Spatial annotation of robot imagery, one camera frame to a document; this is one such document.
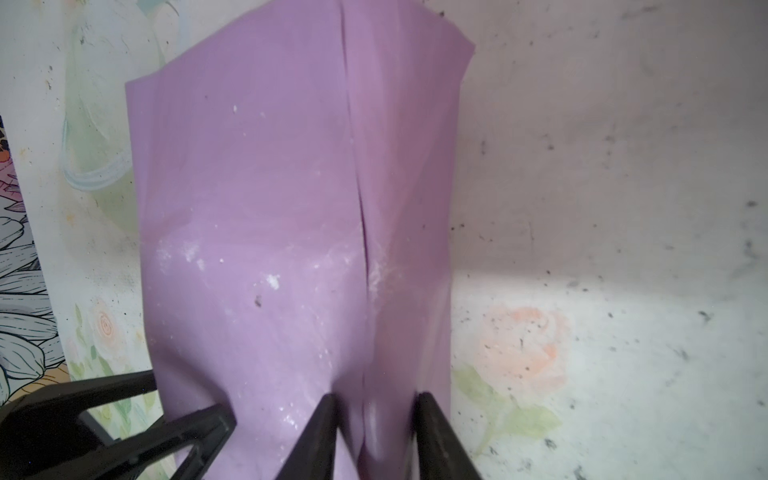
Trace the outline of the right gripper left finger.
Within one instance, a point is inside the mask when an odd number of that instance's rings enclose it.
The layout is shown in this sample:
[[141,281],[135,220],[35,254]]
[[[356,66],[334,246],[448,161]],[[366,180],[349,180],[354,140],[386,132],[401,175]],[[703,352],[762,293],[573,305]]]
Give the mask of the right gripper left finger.
[[332,480],[340,418],[337,396],[332,393],[325,394],[277,474],[276,480]]

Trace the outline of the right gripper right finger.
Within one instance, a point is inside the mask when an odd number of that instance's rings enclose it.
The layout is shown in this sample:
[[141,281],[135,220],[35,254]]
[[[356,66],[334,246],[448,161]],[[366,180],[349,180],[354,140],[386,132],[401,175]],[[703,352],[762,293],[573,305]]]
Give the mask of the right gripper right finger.
[[468,453],[429,392],[419,393],[414,404],[419,478],[421,480],[481,480]]

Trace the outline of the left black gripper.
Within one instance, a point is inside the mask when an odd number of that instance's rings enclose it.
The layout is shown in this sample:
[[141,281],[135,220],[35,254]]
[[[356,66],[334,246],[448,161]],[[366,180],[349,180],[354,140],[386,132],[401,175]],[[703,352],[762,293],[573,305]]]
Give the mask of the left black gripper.
[[4,479],[136,479],[181,453],[176,479],[204,477],[235,430],[231,410],[216,404],[147,430],[109,435],[93,408],[157,388],[152,371],[50,385],[1,409]]

